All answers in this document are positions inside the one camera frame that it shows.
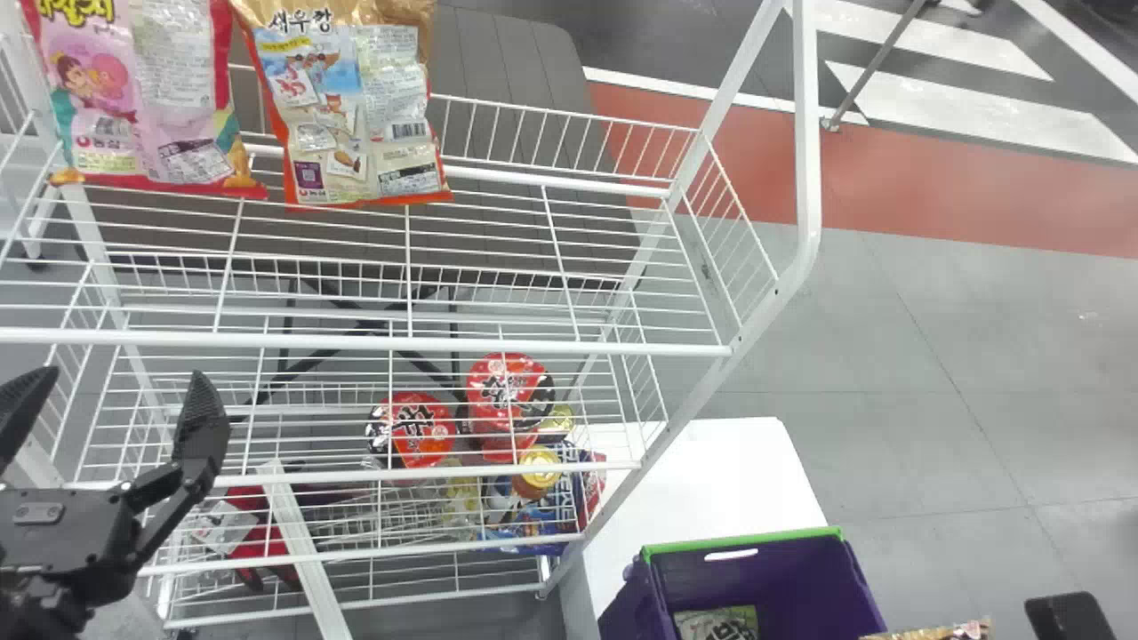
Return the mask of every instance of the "orange snack bag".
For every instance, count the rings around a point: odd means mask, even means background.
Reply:
[[[452,198],[427,122],[435,0],[231,0],[284,148],[289,203]]]

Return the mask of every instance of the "gray tile floor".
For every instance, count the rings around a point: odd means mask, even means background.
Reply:
[[[1025,598],[1086,589],[1133,638],[1136,282],[1129,260],[827,229],[703,415],[783,420],[890,626],[1033,638]]]

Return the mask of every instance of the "bin handle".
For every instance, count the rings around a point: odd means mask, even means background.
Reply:
[[[735,549],[733,551],[712,551],[707,556],[703,556],[704,563],[718,563],[720,560],[735,560],[739,558],[750,558],[751,556],[758,556],[759,550],[756,547],[750,549]]]

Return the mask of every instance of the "instant noodle cup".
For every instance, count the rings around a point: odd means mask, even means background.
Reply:
[[[513,462],[514,450],[537,441],[537,425],[553,408],[555,389],[545,367],[523,353],[490,353],[465,380],[470,426],[483,437],[489,462]]]
[[[429,394],[399,392],[371,410],[364,435],[368,451],[396,469],[434,467],[454,448],[451,412]]]

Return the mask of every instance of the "purple bin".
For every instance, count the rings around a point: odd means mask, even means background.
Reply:
[[[625,576],[599,621],[605,640],[677,640],[673,612],[739,605],[754,606],[760,640],[857,640],[885,631],[838,527],[645,547]]]

